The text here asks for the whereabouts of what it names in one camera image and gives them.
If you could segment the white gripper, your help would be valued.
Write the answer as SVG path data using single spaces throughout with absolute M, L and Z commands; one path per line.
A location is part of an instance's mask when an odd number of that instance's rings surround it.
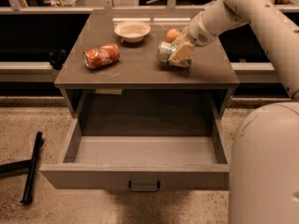
M 192 44 L 183 42 L 186 37 Z M 185 27 L 179 36 L 172 42 L 173 45 L 171 46 L 168 61 L 172 64 L 178 64 L 193 55 L 194 46 L 204 47 L 215 39 L 216 36 L 210 33 L 205 27 L 203 13 L 200 12 L 192 18 L 188 27 Z

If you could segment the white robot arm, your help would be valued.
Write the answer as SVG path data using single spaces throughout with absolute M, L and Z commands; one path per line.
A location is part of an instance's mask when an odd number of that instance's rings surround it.
M 217 0 L 176 40 L 178 63 L 246 22 L 290 99 L 252 111 L 232 147 L 229 224 L 299 224 L 299 26 L 273 0 Z

